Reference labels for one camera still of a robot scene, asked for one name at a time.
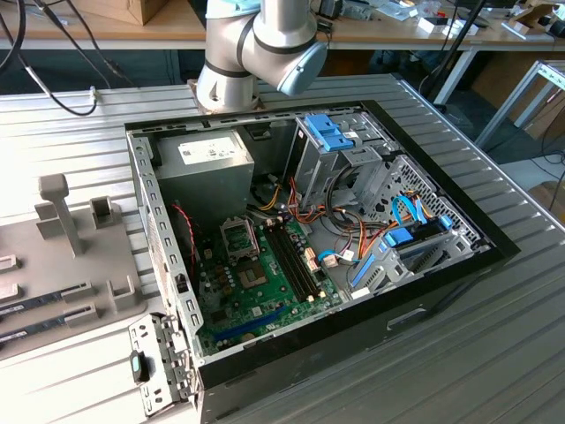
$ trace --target wooden table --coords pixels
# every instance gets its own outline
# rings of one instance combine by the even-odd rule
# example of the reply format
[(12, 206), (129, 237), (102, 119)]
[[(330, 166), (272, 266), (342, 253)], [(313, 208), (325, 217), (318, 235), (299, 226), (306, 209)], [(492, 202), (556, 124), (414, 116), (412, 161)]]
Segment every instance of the wooden table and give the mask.
[[(60, 4), (55, 12), (68, 16), (70, 33), (81, 47), (91, 49), (84, 28), (72, 18), (68, 7)], [(448, 16), (452, 7), (443, 9)], [(0, 11), (15, 34), (18, 16), (15, 5), (0, 3)], [(170, 0), (169, 3), (145, 26), (136, 26), (114, 19), (83, 13), (102, 49), (204, 49), (206, 31), (189, 5), (188, 0)], [(478, 34), (467, 37), (460, 47), (460, 56), (443, 88), (435, 99), (445, 103), (459, 80), (479, 51), (565, 51), (565, 40), (556, 42), (524, 42), (501, 28), (502, 18), (489, 17), (491, 27), (481, 29)], [(71, 49), (71, 44), (45, 18), (28, 15), (28, 29), (24, 49)], [(321, 41), (326, 35), (319, 34)], [(334, 23), (334, 33), (329, 43), (331, 49), (369, 50), (439, 50), (445, 36), (427, 34), (418, 28), (415, 19), (400, 22), (379, 12), (372, 21), (357, 21), (339, 18)], [(8, 42), (0, 34), (0, 49), (7, 49)]]

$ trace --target expansion slot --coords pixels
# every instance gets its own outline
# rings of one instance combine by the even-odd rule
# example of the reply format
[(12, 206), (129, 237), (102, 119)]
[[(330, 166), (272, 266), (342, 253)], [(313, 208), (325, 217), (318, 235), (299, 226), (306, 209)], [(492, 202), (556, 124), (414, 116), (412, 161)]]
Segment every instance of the expansion slot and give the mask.
[(238, 325), (233, 329), (226, 329), (225, 331), (221, 331), (217, 334), (214, 334), (214, 339), (217, 342), (219, 340), (231, 339), (233, 337), (241, 336), (244, 333), (248, 333), (250, 331), (253, 331), (254, 329), (257, 329), (258, 327), (276, 321), (279, 315), (285, 310), (286, 307), (280, 307), (279, 309), (277, 309), (276, 311), (274, 311), (269, 315), (262, 316), (253, 321), (246, 322), (245, 324)]
[(309, 296), (316, 297), (319, 289), (312, 279), (308, 268), (290, 241), (289, 233), (281, 223), (265, 228), (265, 238), (273, 249), (275, 258), (281, 265), (282, 272), (289, 280), (298, 302), (304, 302)]

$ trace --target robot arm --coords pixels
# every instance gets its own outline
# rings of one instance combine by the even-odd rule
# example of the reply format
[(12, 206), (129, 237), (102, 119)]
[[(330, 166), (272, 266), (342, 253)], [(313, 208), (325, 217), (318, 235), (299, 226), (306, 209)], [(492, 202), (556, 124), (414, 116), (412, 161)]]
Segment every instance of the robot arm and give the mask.
[(299, 95), (326, 60), (316, 41), (309, 0), (208, 0), (206, 64), (199, 103), (213, 112), (252, 109), (255, 76), (286, 95)]

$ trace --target cardboard box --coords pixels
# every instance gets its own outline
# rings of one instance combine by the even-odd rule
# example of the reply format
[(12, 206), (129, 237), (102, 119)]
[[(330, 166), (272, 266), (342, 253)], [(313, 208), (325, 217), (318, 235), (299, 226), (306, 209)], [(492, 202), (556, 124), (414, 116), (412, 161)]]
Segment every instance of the cardboard box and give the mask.
[(145, 25), (169, 0), (74, 0), (79, 11)]
[[(549, 208), (551, 200), (554, 197), (556, 187), (557, 181), (546, 181), (545, 183), (536, 185), (528, 193), (545, 208)], [(565, 223), (565, 182), (562, 182), (559, 187), (551, 212), (562, 223)]]

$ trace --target motherboard chip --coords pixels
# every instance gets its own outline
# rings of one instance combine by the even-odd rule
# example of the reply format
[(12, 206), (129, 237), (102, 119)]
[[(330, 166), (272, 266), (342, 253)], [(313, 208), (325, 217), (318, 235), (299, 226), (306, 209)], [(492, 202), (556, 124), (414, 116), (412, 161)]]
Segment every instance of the motherboard chip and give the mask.
[(210, 314), (210, 318), (212, 318), (212, 322), (216, 324), (217, 322), (223, 321), (228, 318), (228, 315), (226, 314), (225, 310), (220, 309), (219, 311), (215, 311)]
[(265, 270), (259, 261), (244, 262), (237, 267), (237, 276), (244, 289), (251, 289), (267, 282)]
[(259, 254), (259, 245), (249, 221), (235, 217), (220, 226), (223, 244), (230, 261)]

